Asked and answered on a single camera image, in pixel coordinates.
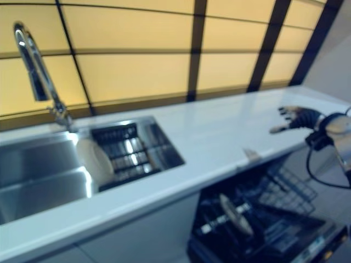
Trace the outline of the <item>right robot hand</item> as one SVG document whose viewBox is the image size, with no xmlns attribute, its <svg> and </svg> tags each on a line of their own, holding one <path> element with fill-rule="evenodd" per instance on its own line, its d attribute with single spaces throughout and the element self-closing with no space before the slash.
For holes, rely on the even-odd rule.
<svg viewBox="0 0 351 263">
<path fill-rule="evenodd" d="M 325 115 L 317 110 L 299 106 L 283 106 L 278 108 L 279 114 L 286 123 L 272 127 L 269 132 L 277 134 L 291 129 L 308 128 L 315 130 Z"/>
</svg>

